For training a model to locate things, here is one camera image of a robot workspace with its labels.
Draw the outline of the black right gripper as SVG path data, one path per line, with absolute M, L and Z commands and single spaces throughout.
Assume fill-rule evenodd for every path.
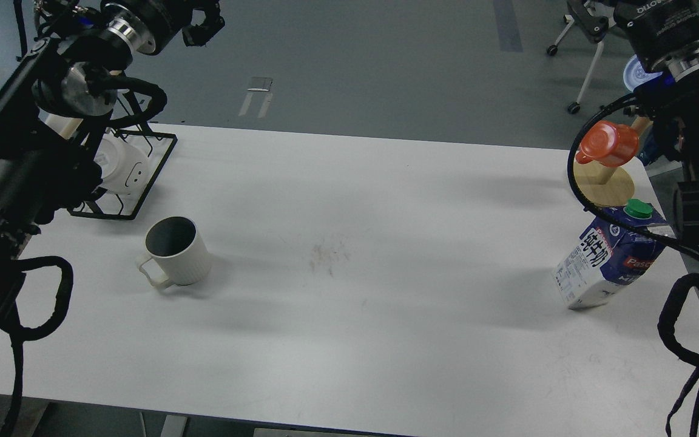
M 618 25 L 647 73 L 699 69 L 699 1 L 566 1 L 566 5 L 590 42 L 601 42 Z

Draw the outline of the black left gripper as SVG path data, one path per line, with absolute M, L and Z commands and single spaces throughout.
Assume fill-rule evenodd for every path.
M 120 37 L 130 52 L 155 56 L 178 34 L 186 47 L 203 47 L 225 27 L 220 6 L 203 1 L 102 1 L 106 30 Z M 194 23 L 194 12 L 203 21 Z

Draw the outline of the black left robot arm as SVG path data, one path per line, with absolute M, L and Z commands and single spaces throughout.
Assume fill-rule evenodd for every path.
M 36 1 L 36 38 L 21 41 L 17 68 L 0 89 L 0 332 L 15 366 L 0 436 L 19 417 L 23 345 L 61 326 L 74 271 L 58 256 L 22 259 L 22 247 L 60 209 L 100 196 L 95 153 L 108 128 L 145 125 L 166 92 L 128 77 L 134 53 L 158 55 L 175 35 L 204 46 L 225 27 L 219 1 Z

